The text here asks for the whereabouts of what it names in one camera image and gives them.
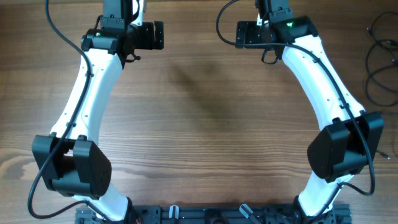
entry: table surface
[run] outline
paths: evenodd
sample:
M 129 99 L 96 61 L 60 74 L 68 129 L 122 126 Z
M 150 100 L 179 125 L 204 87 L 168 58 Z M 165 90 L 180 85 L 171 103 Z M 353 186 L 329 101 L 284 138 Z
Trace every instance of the table surface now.
M 307 147 L 319 133 L 317 119 L 292 72 L 261 63 L 262 50 L 235 49 L 220 41 L 215 19 L 225 1 L 149 2 L 146 21 L 164 21 L 165 49 L 138 50 L 110 96 L 99 146 L 112 162 L 112 182 L 134 205 L 239 205 L 291 203 L 311 173 Z M 350 92 L 368 111 L 364 58 L 372 41 L 366 28 L 386 1 L 291 1 L 295 16 L 308 15 Z M 57 4 L 57 27 L 80 43 L 102 4 Z M 253 1 L 231 6 L 221 31 L 234 39 L 237 21 L 255 20 Z M 398 36 L 397 20 L 383 19 L 380 33 Z M 0 7 L 0 223 L 72 223 L 74 209 L 52 220 L 34 220 L 27 194 L 38 168 L 30 146 L 62 112 L 80 56 L 51 30 L 43 5 Z M 388 57 L 378 51 L 374 68 Z M 383 79 L 397 86 L 390 75 Z M 378 100 L 388 100 L 378 91 Z M 376 156 L 376 192 L 364 197 L 344 189 L 335 203 L 349 203 L 354 223 L 398 220 L 397 116 L 384 117 Z M 368 169 L 352 183 L 369 187 Z M 49 213 L 72 202 L 40 182 L 34 207 Z

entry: robotic arm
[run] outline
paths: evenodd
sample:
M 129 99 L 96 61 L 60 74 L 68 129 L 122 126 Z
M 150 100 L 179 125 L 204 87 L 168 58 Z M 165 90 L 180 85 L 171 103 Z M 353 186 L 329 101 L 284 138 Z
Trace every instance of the robotic arm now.
M 257 0 L 256 6 L 259 9 L 257 21 L 238 22 L 235 46 L 275 50 L 277 59 L 282 59 L 299 80 L 321 130 L 308 147 L 308 160 L 313 172 L 304 191 L 292 205 L 133 207 L 131 200 L 110 183 L 111 163 L 98 148 L 98 134 L 111 90 L 125 63 L 132 61 L 127 56 L 133 55 L 139 60 L 134 54 L 135 49 L 163 49 L 163 23 L 142 21 L 145 0 L 104 0 L 101 29 L 90 29 L 81 41 L 81 49 L 90 60 L 93 73 L 87 94 L 72 130 L 62 142 L 62 150 L 50 161 L 42 176 L 49 190 L 90 202 L 95 212 L 89 208 L 78 209 L 76 223 L 287 224 L 312 222 L 315 216 L 321 216 L 325 223 L 332 220 L 342 223 L 338 222 L 336 216 L 339 214 L 331 206 L 341 190 L 339 184 L 347 183 L 369 161 L 355 127 L 359 126 L 364 134 L 373 160 L 383 121 L 377 113 L 367 114 L 345 88 L 327 59 L 318 32 L 309 18 L 293 18 L 287 0 Z M 318 61 L 300 48 L 314 54 Z M 319 62 L 323 62 L 333 80 Z M 34 139 L 32 152 L 40 169 L 67 130 L 83 90 L 86 72 L 82 57 L 67 106 L 50 136 L 36 136 Z M 333 81 L 344 95 L 343 100 Z M 344 102 L 349 105 L 356 124 L 352 122 Z M 73 150 L 73 156 L 67 155 L 69 150 Z M 349 218 L 349 208 L 344 207 L 343 210 L 346 216 L 348 212 Z

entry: wooden table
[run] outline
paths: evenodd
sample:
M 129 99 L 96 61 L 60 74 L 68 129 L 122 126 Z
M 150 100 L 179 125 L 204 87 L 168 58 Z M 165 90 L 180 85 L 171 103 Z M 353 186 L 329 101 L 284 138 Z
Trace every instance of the wooden table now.
M 290 203 L 311 173 L 307 147 L 319 133 L 317 119 L 292 72 L 279 62 L 263 65 L 261 50 L 235 49 L 220 41 L 215 19 L 225 1 L 149 2 L 146 21 L 165 24 L 165 49 L 138 50 L 115 85 L 101 125 L 99 146 L 112 162 L 114 185 L 134 205 L 225 205 Z M 366 28 L 389 1 L 290 1 L 295 16 L 308 15 L 350 92 L 368 111 L 364 58 L 372 44 Z M 101 14 L 101 4 L 57 4 L 57 27 L 80 43 Z M 225 12 L 221 31 L 234 39 L 236 22 L 255 20 L 253 1 Z M 398 36 L 397 20 L 380 32 Z M 0 223 L 72 223 L 74 209 L 52 220 L 34 220 L 27 194 L 38 168 L 31 143 L 48 134 L 62 112 L 80 57 L 51 30 L 43 5 L 0 7 Z M 386 61 L 376 52 L 373 63 Z M 385 79 L 397 86 L 392 78 Z M 397 223 L 397 116 L 385 116 L 376 156 L 372 197 L 351 189 L 336 203 L 349 203 L 354 223 Z M 365 168 L 352 183 L 368 189 Z M 39 213 L 67 203 L 40 182 Z

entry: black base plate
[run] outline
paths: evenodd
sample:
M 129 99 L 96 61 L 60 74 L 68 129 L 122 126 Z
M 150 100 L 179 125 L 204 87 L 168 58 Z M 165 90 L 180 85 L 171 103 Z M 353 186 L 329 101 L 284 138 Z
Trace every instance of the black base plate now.
M 229 224 L 253 224 L 239 211 L 239 207 L 180 207 L 178 219 L 169 218 L 169 207 L 134 206 L 142 218 L 142 224 L 205 224 L 205 214 L 209 209 L 217 209 Z M 254 216 L 263 224 L 296 224 L 287 214 L 293 210 L 292 204 L 276 204 L 251 207 Z M 76 210 L 75 224 L 104 223 L 96 218 L 95 212 L 89 208 Z M 351 224 L 349 205 L 334 205 L 328 215 L 314 224 Z

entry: power cord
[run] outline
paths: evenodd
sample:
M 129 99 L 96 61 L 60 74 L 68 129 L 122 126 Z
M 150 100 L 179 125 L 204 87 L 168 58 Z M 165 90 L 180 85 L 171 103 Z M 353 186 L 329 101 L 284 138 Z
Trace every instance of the power cord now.
M 366 159 L 368 160 L 368 164 L 369 164 L 369 174 L 370 174 L 370 179 L 371 179 L 371 186 L 370 186 L 370 190 L 369 192 L 365 192 L 363 190 L 361 190 L 360 188 L 358 188 L 357 186 L 347 183 L 347 182 L 341 182 L 339 184 L 337 184 L 336 189 L 334 190 L 332 196 L 330 197 L 330 199 L 327 201 L 327 203 L 323 206 L 323 208 L 320 210 L 320 212 L 313 217 L 310 220 L 310 223 L 313 223 L 315 221 L 317 221 L 319 218 L 321 218 L 323 216 L 323 212 L 329 207 L 329 205 L 331 204 L 331 202 L 333 201 L 333 199 L 336 197 L 339 189 L 342 188 L 342 186 L 346 185 L 348 187 L 351 187 L 352 189 L 354 189 L 355 191 L 357 191 L 358 193 L 360 193 L 361 195 L 365 195 L 365 196 L 370 196 L 374 193 L 374 189 L 376 188 L 376 177 L 374 175 L 374 167 L 373 167 L 373 161 L 372 161 L 372 157 L 371 157 L 371 153 L 369 150 L 369 146 L 365 140 L 365 137 L 361 131 L 361 129 L 359 128 L 355 117 L 353 115 L 353 113 L 351 112 L 351 110 L 349 109 L 349 105 L 347 104 L 343 93 L 341 92 L 339 86 L 337 85 L 336 80 L 333 78 L 333 75 L 330 73 L 330 71 L 326 68 L 325 64 L 323 64 L 323 62 L 320 60 L 320 58 L 318 58 L 316 55 L 314 55 L 311 51 L 300 47 L 298 45 L 293 45 L 293 44 L 284 44 L 284 43 L 271 43 L 271 44 L 237 44 L 235 42 L 226 40 L 220 33 L 219 30 L 219 23 L 220 23 L 220 18 L 221 15 L 223 14 L 224 10 L 229 7 L 230 5 L 238 2 L 239 0 L 232 0 L 229 3 L 227 3 L 220 11 L 220 13 L 217 16 L 217 20 L 216 20 L 216 31 L 218 34 L 218 37 L 225 43 L 229 44 L 229 45 L 233 45 L 233 46 L 239 46 L 239 47 L 276 47 L 276 46 L 284 46 L 284 47 L 291 47 L 291 48 L 295 48 L 297 50 L 301 50 L 302 52 L 306 53 L 307 55 L 311 56 L 311 58 L 313 59 L 314 63 L 318 63 L 319 66 L 321 66 L 321 68 L 325 71 L 325 73 L 328 75 L 328 78 L 330 79 L 331 83 L 333 84 L 333 86 L 335 87 L 335 90 L 338 94 L 338 96 L 340 97 L 340 100 L 343 104 L 343 108 L 347 111 L 348 116 L 350 118 L 350 120 L 352 121 L 355 130 L 356 130 L 356 134 L 359 136 L 359 139 L 363 145 L 363 149 L 365 151 L 365 155 L 366 155 Z
M 34 209 L 33 209 L 33 196 L 35 194 L 35 190 L 37 187 L 37 184 L 40 181 L 40 178 L 43 176 L 43 172 L 44 170 L 47 168 L 49 162 L 53 159 L 54 155 L 56 155 L 56 153 L 61 149 L 61 145 L 62 142 L 64 142 L 66 136 L 68 135 L 68 133 L 70 132 L 70 130 L 73 127 L 73 124 L 76 120 L 77 114 L 79 112 L 79 109 L 81 107 L 81 104 L 83 103 L 83 100 L 87 94 L 87 89 L 88 89 L 88 85 L 90 84 L 90 78 L 91 78 L 91 65 L 90 65 L 90 60 L 88 59 L 87 55 L 80 50 L 74 43 L 72 43 L 70 40 L 68 40 L 54 25 L 54 23 L 51 20 L 50 17 L 50 13 L 49 13 L 49 0 L 45 0 L 45 15 L 47 16 L 47 21 L 49 22 L 51 28 L 58 34 L 59 37 L 61 37 L 66 43 L 68 43 L 69 45 L 71 45 L 85 60 L 86 62 L 86 67 L 87 67 L 87 73 L 86 73 L 86 81 L 85 81 L 85 85 L 83 87 L 83 90 L 81 92 L 81 95 L 79 97 L 78 103 L 76 104 L 76 108 L 73 111 L 73 114 L 70 118 L 70 121 L 67 124 L 67 128 L 65 130 L 65 132 L 62 134 L 62 137 L 59 139 L 58 143 L 55 145 L 55 147 L 51 150 L 51 153 L 49 154 L 49 156 L 46 158 L 45 162 L 43 163 L 43 166 L 40 168 L 39 172 L 36 175 L 36 178 L 33 181 L 32 187 L 30 188 L 30 192 L 29 192 L 29 196 L 28 196 L 28 200 L 27 200 L 27 209 L 30 213 L 30 215 L 32 215 L 34 218 L 38 218 L 38 219 L 46 219 L 46 218 L 52 218 L 55 217 L 61 213 L 63 213 L 64 211 L 79 205 L 79 204 L 86 204 L 87 206 L 89 206 L 91 209 L 93 209 L 96 213 L 100 214 L 102 217 L 104 217 L 105 220 L 107 220 L 110 223 L 113 223 L 113 221 L 111 221 L 105 214 L 103 214 L 101 211 L 99 211 L 95 206 L 93 206 L 89 201 L 86 200 L 82 200 L 82 201 L 77 201 L 74 203 L 71 203 L 70 205 L 60 209 L 57 212 L 48 214 L 48 215 L 39 215 L 37 213 L 35 213 Z M 99 16 L 97 18 L 97 22 L 96 25 L 98 25 L 98 22 L 100 20 L 101 16 Z
M 368 33 L 372 37 L 374 43 L 373 43 L 372 47 L 369 49 L 368 54 L 366 55 L 366 59 L 365 59 L 365 67 L 366 67 L 366 72 L 368 73 L 368 75 L 364 79 L 364 92 L 365 92 L 366 98 L 370 102 L 375 104 L 376 106 L 392 107 L 392 106 L 397 106 L 398 105 L 398 100 L 395 100 L 392 103 L 379 103 L 379 102 L 375 101 L 371 97 L 371 95 L 369 93 L 369 82 L 373 81 L 379 88 L 382 88 L 383 90 L 386 90 L 389 93 L 393 93 L 395 95 L 398 95 L 398 90 L 389 88 L 389 87 L 385 86 L 384 84 L 380 83 L 379 81 L 377 81 L 374 78 L 377 74 L 380 74 L 383 71 L 398 67 L 398 58 L 396 58 L 395 55 L 394 55 L 394 52 L 396 50 L 398 50 L 398 40 L 393 40 L 393 39 L 380 39 L 379 40 L 374 35 L 374 26 L 375 26 L 375 24 L 377 23 L 377 21 L 381 17 L 386 16 L 386 15 L 398 16 L 398 12 L 391 12 L 391 11 L 383 12 L 382 14 L 380 14 L 379 16 L 377 16 L 375 18 L 375 20 L 373 21 L 373 23 L 370 26 L 370 28 L 368 28 Z M 387 53 L 389 53 L 391 55 L 392 64 L 388 65 L 388 66 L 385 66 L 385 67 L 382 67 L 382 68 L 378 68 L 377 70 L 371 72 L 370 68 L 369 68 L 369 57 L 370 57 L 370 54 L 372 53 L 372 51 L 377 46 L 380 47 L 381 49 L 385 50 Z

